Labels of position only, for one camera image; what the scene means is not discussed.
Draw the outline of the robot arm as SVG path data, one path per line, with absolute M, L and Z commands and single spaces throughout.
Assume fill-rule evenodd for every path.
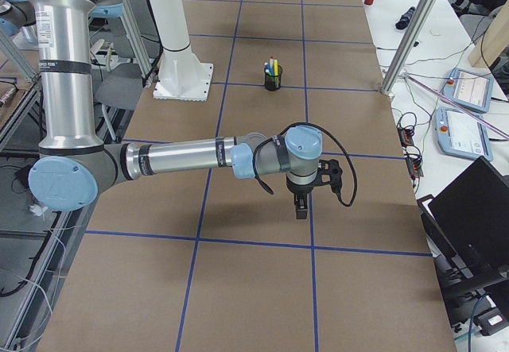
M 29 0 L 35 9 L 46 131 L 29 188 L 54 211 L 74 211 L 141 176 L 229 167 L 240 179 L 286 175 L 298 219 L 321 173 L 322 132 L 305 123 L 281 134 L 249 133 L 169 144 L 106 145 L 95 133 L 88 18 L 100 2 Z

